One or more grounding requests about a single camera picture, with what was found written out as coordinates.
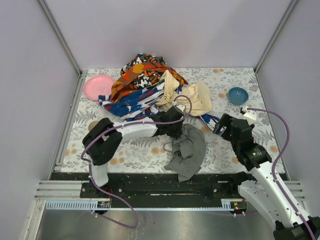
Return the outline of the cream beige cloth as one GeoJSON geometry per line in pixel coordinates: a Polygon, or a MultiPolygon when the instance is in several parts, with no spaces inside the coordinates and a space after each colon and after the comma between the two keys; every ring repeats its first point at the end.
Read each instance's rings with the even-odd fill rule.
{"type": "Polygon", "coordinates": [[[159,101],[155,103],[156,106],[168,110],[173,106],[176,97],[185,95],[192,103],[191,116],[202,116],[213,109],[210,89],[203,81],[182,87],[181,93],[177,93],[180,83],[168,70],[164,72],[160,79],[164,80],[164,93],[159,101]]]}

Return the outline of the grey cloth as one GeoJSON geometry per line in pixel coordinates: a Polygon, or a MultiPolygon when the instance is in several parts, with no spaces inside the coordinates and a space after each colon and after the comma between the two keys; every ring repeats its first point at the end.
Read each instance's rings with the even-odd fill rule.
{"type": "Polygon", "coordinates": [[[171,160],[164,166],[177,173],[179,182],[190,180],[201,170],[206,155],[204,133],[191,124],[183,124],[181,135],[171,141],[171,160]]]}

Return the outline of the blue white red cloth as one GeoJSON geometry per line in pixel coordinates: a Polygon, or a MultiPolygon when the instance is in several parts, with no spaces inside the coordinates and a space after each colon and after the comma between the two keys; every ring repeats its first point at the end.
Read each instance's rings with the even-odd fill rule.
{"type": "MultiPolygon", "coordinates": [[[[182,86],[180,85],[176,92],[180,94],[181,90],[182,86]]],[[[164,83],[160,83],[152,88],[143,88],[135,91],[123,97],[118,102],[111,102],[110,95],[100,95],[98,97],[98,103],[111,114],[121,118],[125,122],[130,122],[134,120],[141,120],[159,113],[160,111],[157,109],[158,106],[156,105],[156,102],[160,100],[163,94],[164,83]]],[[[192,103],[187,96],[179,95],[174,99],[174,101],[185,105],[186,112],[189,114],[191,113],[192,103]]],[[[219,117],[209,113],[194,117],[202,120],[210,130],[213,130],[215,124],[220,120],[219,117]]]]}

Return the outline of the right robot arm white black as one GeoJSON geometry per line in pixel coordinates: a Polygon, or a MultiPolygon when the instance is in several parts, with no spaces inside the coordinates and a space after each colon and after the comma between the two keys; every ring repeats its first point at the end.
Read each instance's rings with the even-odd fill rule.
{"type": "Polygon", "coordinates": [[[311,216],[291,193],[276,171],[276,163],[267,150],[255,142],[251,108],[241,118],[225,113],[215,123],[213,133],[230,142],[237,160],[248,171],[231,179],[239,195],[268,222],[276,240],[316,240],[320,236],[320,218],[311,216]]]}

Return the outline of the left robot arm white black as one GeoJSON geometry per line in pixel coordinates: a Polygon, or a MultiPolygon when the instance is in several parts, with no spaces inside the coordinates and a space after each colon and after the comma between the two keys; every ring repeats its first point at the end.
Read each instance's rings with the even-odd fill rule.
{"type": "Polygon", "coordinates": [[[101,119],[82,140],[84,152],[81,159],[89,162],[92,181],[98,187],[108,183],[108,162],[121,143],[163,135],[178,138],[182,132],[185,112],[186,107],[178,104],[166,112],[141,120],[112,122],[109,118],[101,119]]]}

